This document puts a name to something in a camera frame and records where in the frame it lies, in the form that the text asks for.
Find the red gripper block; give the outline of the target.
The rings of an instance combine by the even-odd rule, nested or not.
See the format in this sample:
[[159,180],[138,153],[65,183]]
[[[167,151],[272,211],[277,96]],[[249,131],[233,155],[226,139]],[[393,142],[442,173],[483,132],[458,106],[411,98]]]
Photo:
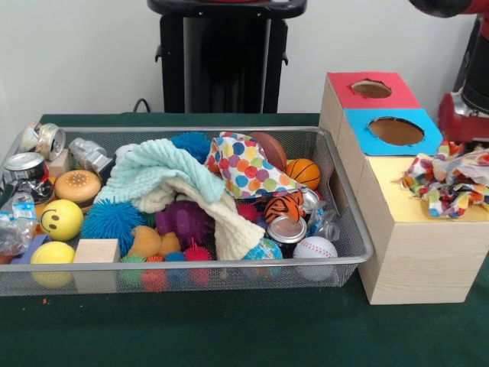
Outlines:
[[488,142],[488,113],[467,105],[460,92],[443,96],[438,111],[438,124],[446,141]]

